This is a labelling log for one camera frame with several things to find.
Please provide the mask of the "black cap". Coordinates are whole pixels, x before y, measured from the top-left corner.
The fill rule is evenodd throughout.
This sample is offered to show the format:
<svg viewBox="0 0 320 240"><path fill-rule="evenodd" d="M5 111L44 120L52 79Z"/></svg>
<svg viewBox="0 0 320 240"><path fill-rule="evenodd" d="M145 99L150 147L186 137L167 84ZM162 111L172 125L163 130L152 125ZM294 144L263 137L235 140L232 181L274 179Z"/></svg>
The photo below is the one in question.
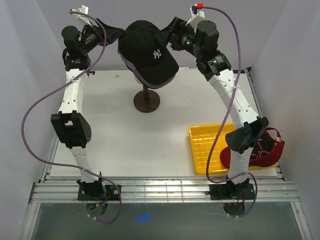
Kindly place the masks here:
<svg viewBox="0 0 320 240"><path fill-rule="evenodd" d="M162 83L179 70L169 50L156 40L155 34L159 31L147 20L136 20L118 38L118 52L152 84Z"/></svg>

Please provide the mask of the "purple LA cap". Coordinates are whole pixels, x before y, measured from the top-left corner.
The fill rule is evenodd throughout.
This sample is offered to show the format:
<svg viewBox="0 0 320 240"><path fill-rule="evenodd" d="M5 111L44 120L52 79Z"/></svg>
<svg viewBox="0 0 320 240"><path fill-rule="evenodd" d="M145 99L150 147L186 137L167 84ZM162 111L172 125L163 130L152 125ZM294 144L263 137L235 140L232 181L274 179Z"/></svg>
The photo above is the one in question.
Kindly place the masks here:
<svg viewBox="0 0 320 240"><path fill-rule="evenodd" d="M153 84L147 80L145 80L141 74L138 72L138 70L135 68L132 62L128 61L120 52L118 52L121 60L125 63L126 67L133 73L134 76L137 76L140 81L143 83L144 86L148 87L149 89L160 89L166 85L168 85L176 75L173 75L172 77L164 80L163 82L159 84Z"/></svg>

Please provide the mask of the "red cap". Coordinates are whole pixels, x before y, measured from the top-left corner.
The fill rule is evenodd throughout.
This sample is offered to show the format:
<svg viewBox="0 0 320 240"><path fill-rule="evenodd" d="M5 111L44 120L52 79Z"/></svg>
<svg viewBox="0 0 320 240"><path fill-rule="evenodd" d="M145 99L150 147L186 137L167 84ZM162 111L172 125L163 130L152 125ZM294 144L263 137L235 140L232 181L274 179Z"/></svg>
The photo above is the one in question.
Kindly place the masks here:
<svg viewBox="0 0 320 240"><path fill-rule="evenodd" d="M275 165L281 158L285 146L280 132L273 127L267 127L264 133L255 142L254 147L249 148L240 154L224 148L220 155L220 162L226 169L234 167L235 164L245 163L248 167L269 168Z"/></svg>

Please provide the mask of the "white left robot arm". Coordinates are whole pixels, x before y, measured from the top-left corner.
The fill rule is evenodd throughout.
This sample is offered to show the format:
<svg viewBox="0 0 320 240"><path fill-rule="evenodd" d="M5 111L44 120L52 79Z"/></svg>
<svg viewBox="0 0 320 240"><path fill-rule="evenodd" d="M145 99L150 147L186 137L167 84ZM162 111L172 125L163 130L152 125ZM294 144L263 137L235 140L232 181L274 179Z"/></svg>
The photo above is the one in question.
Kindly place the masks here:
<svg viewBox="0 0 320 240"><path fill-rule="evenodd" d="M101 23L93 25L89 20L79 31L75 26L66 26L61 35L65 45L62 58L65 65L67 87L56 114L50 117L51 124L61 143L65 144L80 167L81 179L77 181L80 193L91 200L105 198L107 191L101 172L91 166L87 157L87 144L92 138L92 129L82 115L83 96L89 73L83 73L91 65L89 52L97 46L114 43L124 30Z"/></svg>

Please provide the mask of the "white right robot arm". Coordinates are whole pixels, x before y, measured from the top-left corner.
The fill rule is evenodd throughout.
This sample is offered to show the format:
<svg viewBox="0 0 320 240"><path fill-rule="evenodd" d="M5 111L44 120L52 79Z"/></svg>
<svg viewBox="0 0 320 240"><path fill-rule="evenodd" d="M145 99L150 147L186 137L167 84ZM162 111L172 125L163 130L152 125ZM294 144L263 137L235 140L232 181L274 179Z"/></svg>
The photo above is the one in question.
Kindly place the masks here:
<svg viewBox="0 0 320 240"><path fill-rule="evenodd" d="M269 121L253 110L238 88L227 57L218 49L219 31L214 22L201 20L196 28L187 21L174 17L160 30L155 38L161 45L170 44L175 51L187 51L196 58L196 66L207 82L216 90L235 128L226 134L230 149L230 167L226 179L218 182L216 189L220 198L237 199L252 186L248 177L250 156L257 140L266 130Z"/></svg>

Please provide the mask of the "dark wooden round stand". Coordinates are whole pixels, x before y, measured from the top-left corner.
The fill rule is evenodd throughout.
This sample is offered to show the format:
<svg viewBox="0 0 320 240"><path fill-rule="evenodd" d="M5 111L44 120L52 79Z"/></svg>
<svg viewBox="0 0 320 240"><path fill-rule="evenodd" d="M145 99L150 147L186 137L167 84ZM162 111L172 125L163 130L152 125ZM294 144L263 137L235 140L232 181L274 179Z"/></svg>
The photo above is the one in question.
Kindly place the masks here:
<svg viewBox="0 0 320 240"><path fill-rule="evenodd" d="M133 99L134 107L141 113L151 113L160 106L160 96L153 90L138 92Z"/></svg>

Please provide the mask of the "yellow plastic tray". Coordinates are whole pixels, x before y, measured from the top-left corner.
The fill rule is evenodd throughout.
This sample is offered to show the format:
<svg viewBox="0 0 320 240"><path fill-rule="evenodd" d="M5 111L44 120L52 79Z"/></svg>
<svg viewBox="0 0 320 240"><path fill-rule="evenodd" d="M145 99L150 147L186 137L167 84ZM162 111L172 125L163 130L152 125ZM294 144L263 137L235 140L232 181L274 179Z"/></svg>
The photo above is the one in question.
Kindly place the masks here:
<svg viewBox="0 0 320 240"><path fill-rule="evenodd" d="M206 174L208 156L220 126L220 124L195 125L188 129L194 168L199 175ZM225 135L234 130L235 127L231 122L224 125L210 159L208 171L210 174L228 172L229 169L225 168L220 160L220 153L228 146Z"/></svg>

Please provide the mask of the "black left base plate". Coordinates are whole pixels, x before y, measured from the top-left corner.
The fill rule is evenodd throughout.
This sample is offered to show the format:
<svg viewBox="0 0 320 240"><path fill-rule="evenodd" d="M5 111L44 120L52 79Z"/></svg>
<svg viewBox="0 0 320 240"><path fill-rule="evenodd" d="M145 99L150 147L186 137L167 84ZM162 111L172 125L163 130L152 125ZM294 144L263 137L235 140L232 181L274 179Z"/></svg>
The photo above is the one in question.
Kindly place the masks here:
<svg viewBox="0 0 320 240"><path fill-rule="evenodd" d="M78 201L119 201L122 186L117 185L117 188L112 184L104 186L80 186L78 189Z"/></svg>

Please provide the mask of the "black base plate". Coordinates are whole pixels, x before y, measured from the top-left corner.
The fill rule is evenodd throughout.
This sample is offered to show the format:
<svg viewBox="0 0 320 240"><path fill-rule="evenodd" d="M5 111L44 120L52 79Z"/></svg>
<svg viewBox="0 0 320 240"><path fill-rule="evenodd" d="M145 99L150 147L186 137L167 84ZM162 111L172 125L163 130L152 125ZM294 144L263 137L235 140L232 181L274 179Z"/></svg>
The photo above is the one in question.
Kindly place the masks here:
<svg viewBox="0 0 320 240"><path fill-rule="evenodd" d="M80 186L78 189L78 201L119 201L122 186L117 185L117 188L112 184L104 186Z"/></svg>
<svg viewBox="0 0 320 240"><path fill-rule="evenodd" d="M208 195L211 200L238 200L244 197L246 200L253 200L255 198L254 186L251 183L236 190L227 184L210 184L209 190L204 194Z"/></svg>

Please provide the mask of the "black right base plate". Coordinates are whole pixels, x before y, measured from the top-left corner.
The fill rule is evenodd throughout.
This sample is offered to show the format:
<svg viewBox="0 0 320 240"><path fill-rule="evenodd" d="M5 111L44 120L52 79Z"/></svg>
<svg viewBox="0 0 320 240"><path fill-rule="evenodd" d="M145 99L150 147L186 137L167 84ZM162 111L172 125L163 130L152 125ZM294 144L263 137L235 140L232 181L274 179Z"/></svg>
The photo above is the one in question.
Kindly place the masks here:
<svg viewBox="0 0 320 240"><path fill-rule="evenodd" d="M204 194L208 195L211 200L238 200L244 197L246 200L253 200L255 198L254 186L251 183L236 190L227 184L210 184L209 190Z"/></svg>

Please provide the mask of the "aluminium front rail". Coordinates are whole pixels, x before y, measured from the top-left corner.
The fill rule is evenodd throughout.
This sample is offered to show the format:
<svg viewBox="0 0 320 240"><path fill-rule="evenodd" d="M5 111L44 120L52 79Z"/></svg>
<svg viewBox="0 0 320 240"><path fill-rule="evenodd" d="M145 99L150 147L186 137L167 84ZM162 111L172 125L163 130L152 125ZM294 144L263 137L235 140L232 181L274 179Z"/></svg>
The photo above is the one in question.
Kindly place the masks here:
<svg viewBox="0 0 320 240"><path fill-rule="evenodd" d="M203 178L116 179L122 186L124 204L209 203L209 182ZM47 180L33 185L29 203L77 203L79 185L65 180ZM295 183L280 178L257 180L257 202L299 202Z"/></svg>

